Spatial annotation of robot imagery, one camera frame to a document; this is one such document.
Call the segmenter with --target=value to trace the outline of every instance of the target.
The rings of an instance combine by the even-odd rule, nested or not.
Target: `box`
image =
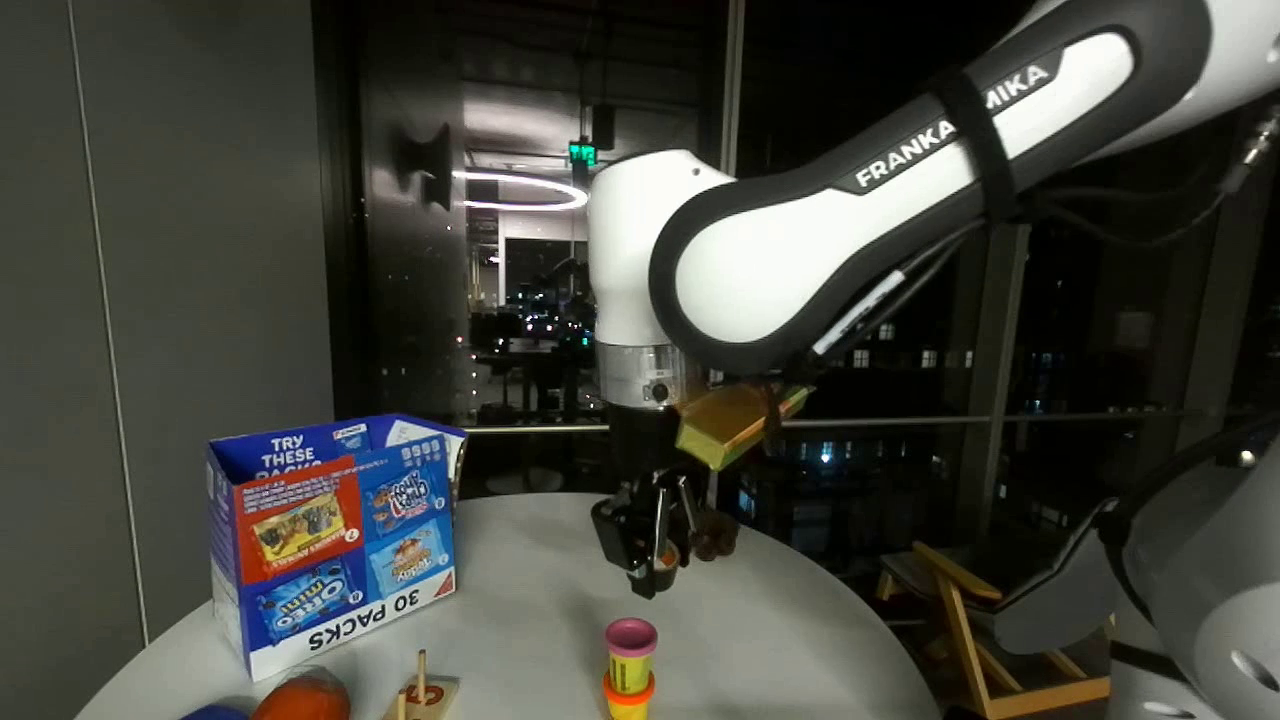
[[[213,605],[252,680],[457,592],[461,457],[411,416],[206,444]]]

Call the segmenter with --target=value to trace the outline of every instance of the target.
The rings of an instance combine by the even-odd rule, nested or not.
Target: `small container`
[[[602,630],[602,684],[621,697],[650,691],[655,630],[641,615],[621,615]]]
[[[350,700],[333,672],[303,672],[277,684],[252,714],[256,720],[347,720]]]
[[[650,691],[655,691],[655,678],[647,678],[647,688],[641,691],[616,691],[610,680],[602,678],[608,720],[647,720]]]
[[[194,707],[185,720],[252,720],[252,715],[245,707],[236,707],[236,703],[206,703],[206,707]]]

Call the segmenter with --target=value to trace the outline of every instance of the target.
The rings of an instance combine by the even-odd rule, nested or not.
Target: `cup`
[[[647,678],[647,688],[641,688],[641,691],[616,691],[610,680],[602,678],[608,720],[647,720],[650,691],[655,691],[650,678]]]
[[[643,615],[621,615],[602,630],[602,684],[621,697],[650,691],[655,630]]]

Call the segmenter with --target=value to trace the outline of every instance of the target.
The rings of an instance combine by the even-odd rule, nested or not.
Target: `small item on table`
[[[734,551],[734,522],[724,513],[698,513],[692,531],[692,557],[715,559]]]
[[[252,714],[236,707],[236,703],[203,703],[185,720],[252,720]]]
[[[395,691],[389,720],[444,720],[457,691],[461,691],[461,680],[457,678],[428,678],[428,653],[417,653],[417,672]]]
[[[333,678],[309,672],[270,688],[256,720],[350,720],[350,700]]]
[[[610,720],[643,720],[655,680],[655,630],[643,615],[621,615],[602,630],[608,668],[602,703]]]

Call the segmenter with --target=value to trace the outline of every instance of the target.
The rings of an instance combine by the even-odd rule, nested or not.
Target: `yellow cup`
[[[641,615],[621,615],[602,630],[602,643],[602,680],[623,697],[643,691],[650,684],[655,630]]]

